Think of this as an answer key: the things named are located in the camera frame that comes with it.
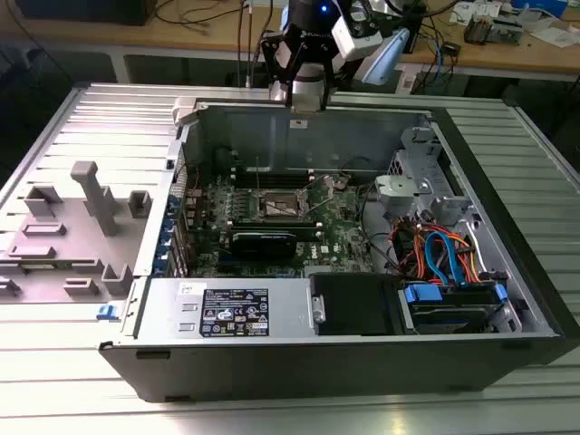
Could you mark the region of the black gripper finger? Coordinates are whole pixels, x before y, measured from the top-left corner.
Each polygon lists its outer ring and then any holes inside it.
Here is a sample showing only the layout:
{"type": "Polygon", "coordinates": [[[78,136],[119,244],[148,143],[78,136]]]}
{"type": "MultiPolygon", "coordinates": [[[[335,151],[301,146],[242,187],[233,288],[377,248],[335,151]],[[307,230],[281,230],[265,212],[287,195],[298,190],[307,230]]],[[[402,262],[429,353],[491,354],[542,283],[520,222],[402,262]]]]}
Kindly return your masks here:
{"type": "Polygon", "coordinates": [[[336,86],[334,58],[338,53],[339,50],[334,43],[319,43],[316,48],[316,61],[322,66],[317,90],[319,102],[318,111],[324,111],[326,109],[330,95],[336,86]]]}
{"type": "Polygon", "coordinates": [[[285,106],[290,108],[293,103],[293,86],[297,75],[297,45],[291,32],[267,34],[261,39],[260,47],[266,63],[270,88],[278,87],[285,93],[285,106]],[[286,64],[283,66],[276,58],[282,48],[289,52],[286,64]]]}

